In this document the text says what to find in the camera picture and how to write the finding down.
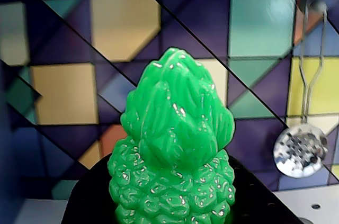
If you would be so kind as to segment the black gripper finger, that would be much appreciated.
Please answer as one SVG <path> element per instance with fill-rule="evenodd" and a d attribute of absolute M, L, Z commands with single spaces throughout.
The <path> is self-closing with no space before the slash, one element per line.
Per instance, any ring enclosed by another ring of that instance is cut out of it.
<path fill-rule="evenodd" d="M 62 224 L 116 223 L 114 204 L 109 194 L 108 160 L 101 159 L 75 184 Z"/>
<path fill-rule="evenodd" d="M 299 218 L 236 158 L 229 157 L 234 169 L 235 204 L 227 222 L 232 224 L 298 224 Z"/>

